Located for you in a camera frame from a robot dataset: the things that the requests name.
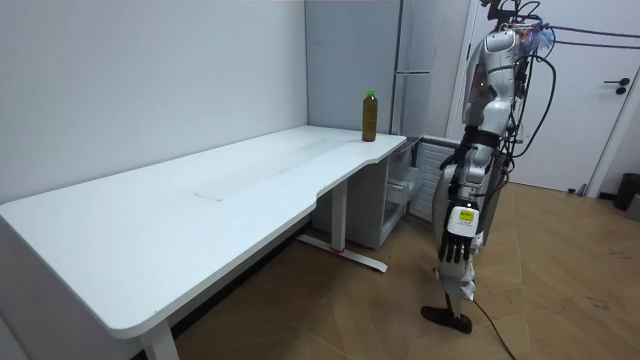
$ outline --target floor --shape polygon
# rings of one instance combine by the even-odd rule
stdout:
[[[444,305],[428,227],[404,219],[373,272],[294,243],[177,339],[183,360],[507,359],[473,303],[471,335],[419,315]],[[640,223],[611,202],[507,186],[475,258],[476,300],[518,359],[640,359]]]

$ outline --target metal desk foot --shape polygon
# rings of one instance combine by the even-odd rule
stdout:
[[[347,259],[351,259],[360,264],[366,265],[376,271],[384,273],[387,271],[387,265],[384,263],[368,258],[366,256],[356,254],[345,249],[346,223],[347,223],[347,180],[331,190],[331,245],[324,241],[313,238],[309,235],[300,235],[298,240],[319,247],[320,249],[330,251],[336,255],[340,255]]]
[[[140,336],[149,360],[180,360],[167,320]]]

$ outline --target yellow label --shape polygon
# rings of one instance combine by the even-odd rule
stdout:
[[[460,211],[460,220],[462,221],[473,221],[473,211]]]

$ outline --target brown liquid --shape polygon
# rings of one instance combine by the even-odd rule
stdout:
[[[378,99],[367,96],[362,102],[362,141],[375,141],[378,126]]]

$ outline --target humanoid robot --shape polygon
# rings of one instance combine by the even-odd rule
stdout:
[[[489,5],[490,0],[482,1]],[[489,19],[496,30],[476,47],[467,68],[464,102],[464,137],[443,170],[433,202],[433,224],[441,239],[436,274],[445,292],[446,308],[425,306],[421,314],[439,325],[471,333],[471,320],[460,311],[464,297],[472,299],[474,287],[471,258],[482,242],[481,203],[497,197],[499,188],[486,189],[487,174],[509,164],[500,150],[501,141],[513,136],[512,111],[524,91],[528,58],[521,50],[521,32],[504,26],[513,17],[491,1]]]

